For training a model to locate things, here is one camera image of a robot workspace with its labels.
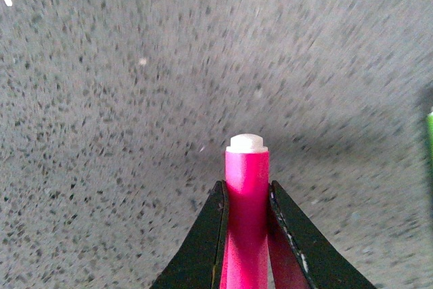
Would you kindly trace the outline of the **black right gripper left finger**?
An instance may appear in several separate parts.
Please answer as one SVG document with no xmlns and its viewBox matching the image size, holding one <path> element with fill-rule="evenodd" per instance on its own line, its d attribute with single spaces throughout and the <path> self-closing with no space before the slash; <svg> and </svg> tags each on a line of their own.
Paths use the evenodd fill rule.
<svg viewBox="0 0 433 289">
<path fill-rule="evenodd" d="M 224 181 L 217 181 L 179 250 L 152 288 L 219 288 L 228 220 L 227 186 Z"/>
</svg>

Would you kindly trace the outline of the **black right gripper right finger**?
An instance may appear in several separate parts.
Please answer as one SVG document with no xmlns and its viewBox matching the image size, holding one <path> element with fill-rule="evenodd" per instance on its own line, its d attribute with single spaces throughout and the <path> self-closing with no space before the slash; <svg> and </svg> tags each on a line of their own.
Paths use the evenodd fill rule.
<svg viewBox="0 0 433 289">
<path fill-rule="evenodd" d="M 276 288 L 374 288 L 277 181 L 269 186 L 269 257 Z"/>
</svg>

